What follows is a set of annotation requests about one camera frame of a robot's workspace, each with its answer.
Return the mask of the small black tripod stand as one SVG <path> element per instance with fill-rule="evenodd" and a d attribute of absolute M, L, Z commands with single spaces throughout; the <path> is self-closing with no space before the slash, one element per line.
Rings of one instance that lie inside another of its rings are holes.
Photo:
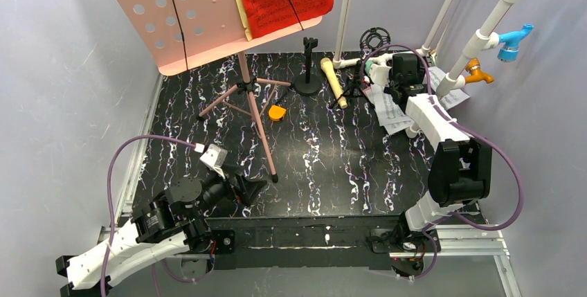
<path fill-rule="evenodd" d="M 385 28 L 373 27 L 361 35 L 359 47 L 362 52 L 369 54 L 389 43 L 391 43 L 390 33 Z M 330 60 L 333 71 L 353 66 L 354 73 L 351 78 L 347 79 L 345 88 L 341 89 L 340 93 L 334 94 L 334 102 L 330 103 L 328 108 L 332 109 L 338 105 L 341 109 L 345 109 L 347 104 L 343 104 L 343 101 L 346 98 L 365 98 L 367 100 L 368 98 L 360 89 L 360 85 L 361 83 L 373 83 L 370 75 L 372 66 L 388 66 L 388 61 L 392 59 L 392 53 L 389 52 L 389 49 L 389 47 L 382 49 L 380 53 L 366 60 L 361 57 L 353 60 Z"/>

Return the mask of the black microphone stand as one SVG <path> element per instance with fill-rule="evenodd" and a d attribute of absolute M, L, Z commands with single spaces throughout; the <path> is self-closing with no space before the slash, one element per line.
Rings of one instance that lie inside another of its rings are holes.
<path fill-rule="evenodd" d="M 318 40 L 313 37 L 304 37 L 305 72 L 293 81 L 293 87 L 301 96 L 313 96 L 320 91 L 320 80 L 312 75 L 312 51 L 318 46 Z"/>

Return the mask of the right robot arm base mount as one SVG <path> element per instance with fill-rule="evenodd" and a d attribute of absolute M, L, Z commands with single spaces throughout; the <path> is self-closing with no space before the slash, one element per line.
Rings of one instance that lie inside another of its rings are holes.
<path fill-rule="evenodd" d="M 394 229 L 376 228 L 366 238 L 373 253 L 391 256 L 391 268 L 395 275 L 414 281 L 429 272 L 425 265 L 425 256 L 437 256 L 441 250 L 436 230 L 425 233 Z"/>

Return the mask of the white sheet music page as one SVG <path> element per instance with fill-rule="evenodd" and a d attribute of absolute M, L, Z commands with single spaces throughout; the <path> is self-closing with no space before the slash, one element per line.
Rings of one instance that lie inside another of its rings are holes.
<path fill-rule="evenodd" d="M 412 124 L 413 120 L 409 118 L 405 121 L 394 122 L 388 125 L 384 125 L 383 128 L 386 130 L 387 134 L 393 135 L 404 131 L 406 128 L 409 128 Z"/>
<path fill-rule="evenodd" d="M 383 127 L 394 122 L 408 120 L 410 117 L 393 102 L 392 96 L 385 93 L 386 87 L 371 84 L 363 92 L 368 100 L 375 106 L 375 112 L 379 124 Z M 440 104 L 445 110 L 452 109 L 468 100 L 470 96 L 461 89 L 452 90 L 446 96 L 440 98 Z"/>

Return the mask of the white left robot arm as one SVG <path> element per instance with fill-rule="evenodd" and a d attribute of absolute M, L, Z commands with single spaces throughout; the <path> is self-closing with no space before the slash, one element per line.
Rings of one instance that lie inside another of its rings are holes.
<path fill-rule="evenodd" d="M 172 255 L 193 252 L 208 256 L 234 251 L 235 234 L 213 230 L 205 214 L 220 201 L 253 204 L 267 186 L 264 179 L 245 177 L 240 169 L 226 178 L 216 172 L 207 179 L 184 177 L 161 191 L 101 243 L 83 254 L 56 259 L 56 272 L 67 279 L 61 296 L 106 296 L 128 276 Z"/>

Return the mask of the cream yellow microphone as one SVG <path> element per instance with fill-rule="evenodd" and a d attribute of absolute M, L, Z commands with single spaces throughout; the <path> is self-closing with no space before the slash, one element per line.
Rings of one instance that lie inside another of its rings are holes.
<path fill-rule="evenodd" d="M 346 98 L 343 96 L 342 87 L 338 81 L 338 77 L 334 71 L 334 65 L 331 59 L 324 57 L 320 60 L 320 69 L 325 74 L 327 81 L 334 94 L 334 104 L 341 109 L 346 109 L 348 106 Z"/>

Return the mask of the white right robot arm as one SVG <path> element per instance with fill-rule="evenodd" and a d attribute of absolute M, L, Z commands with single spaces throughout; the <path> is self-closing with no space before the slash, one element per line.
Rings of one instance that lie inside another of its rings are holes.
<path fill-rule="evenodd" d="M 427 191 L 402 215 L 406 232 L 420 232 L 490 191 L 492 149 L 454 126 L 437 96 L 428 92 L 425 74 L 425 64 L 415 54 L 392 57 L 390 94 L 413 121 L 406 133 L 423 133 L 434 150 Z"/>

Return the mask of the pink music stand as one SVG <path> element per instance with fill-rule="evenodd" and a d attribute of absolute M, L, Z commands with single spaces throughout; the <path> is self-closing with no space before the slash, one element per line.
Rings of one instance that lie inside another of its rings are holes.
<path fill-rule="evenodd" d="M 117 0 L 132 26 L 143 40 L 162 75 L 178 75 L 209 62 L 237 55 L 242 81 L 233 85 L 198 117 L 205 118 L 213 107 L 242 89 L 249 102 L 248 115 L 255 122 L 262 142 L 271 179 L 278 181 L 271 149 L 267 142 L 253 84 L 290 86 L 290 82 L 252 78 L 245 52 L 267 42 L 311 28 L 321 22 L 315 17 L 261 38 L 247 40 L 236 0 Z"/>

